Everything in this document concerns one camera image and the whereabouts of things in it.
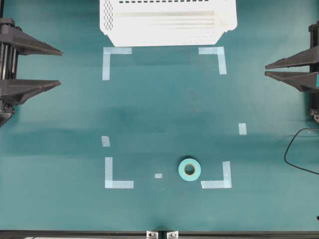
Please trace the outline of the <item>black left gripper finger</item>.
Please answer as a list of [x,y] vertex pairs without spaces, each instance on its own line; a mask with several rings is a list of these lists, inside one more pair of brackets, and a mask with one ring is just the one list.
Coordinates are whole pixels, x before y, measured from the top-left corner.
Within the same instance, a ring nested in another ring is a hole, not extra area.
[[57,55],[62,56],[62,52],[15,27],[2,27],[0,29],[0,41],[12,45],[20,55]]
[[53,80],[1,80],[0,99],[13,105],[22,105],[31,97],[59,86]]

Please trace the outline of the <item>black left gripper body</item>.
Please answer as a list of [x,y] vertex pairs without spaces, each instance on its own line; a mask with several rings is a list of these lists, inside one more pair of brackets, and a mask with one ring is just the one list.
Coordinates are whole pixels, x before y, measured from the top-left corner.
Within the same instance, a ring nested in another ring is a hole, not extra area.
[[[15,27],[12,18],[0,18],[0,33],[5,34],[5,26]],[[15,79],[17,71],[18,52],[14,46],[0,41],[0,83],[3,80]],[[3,126],[15,113],[13,104],[8,103],[4,97],[2,85],[0,85],[0,126]]]

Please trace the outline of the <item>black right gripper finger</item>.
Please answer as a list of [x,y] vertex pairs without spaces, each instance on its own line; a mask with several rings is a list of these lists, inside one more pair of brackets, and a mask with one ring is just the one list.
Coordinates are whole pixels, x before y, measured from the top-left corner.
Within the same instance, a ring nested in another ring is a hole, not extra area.
[[300,92],[318,91],[318,72],[275,72],[266,71],[265,76],[295,87]]
[[265,66],[265,69],[310,66],[319,62],[319,48],[312,47],[291,57],[280,59]]

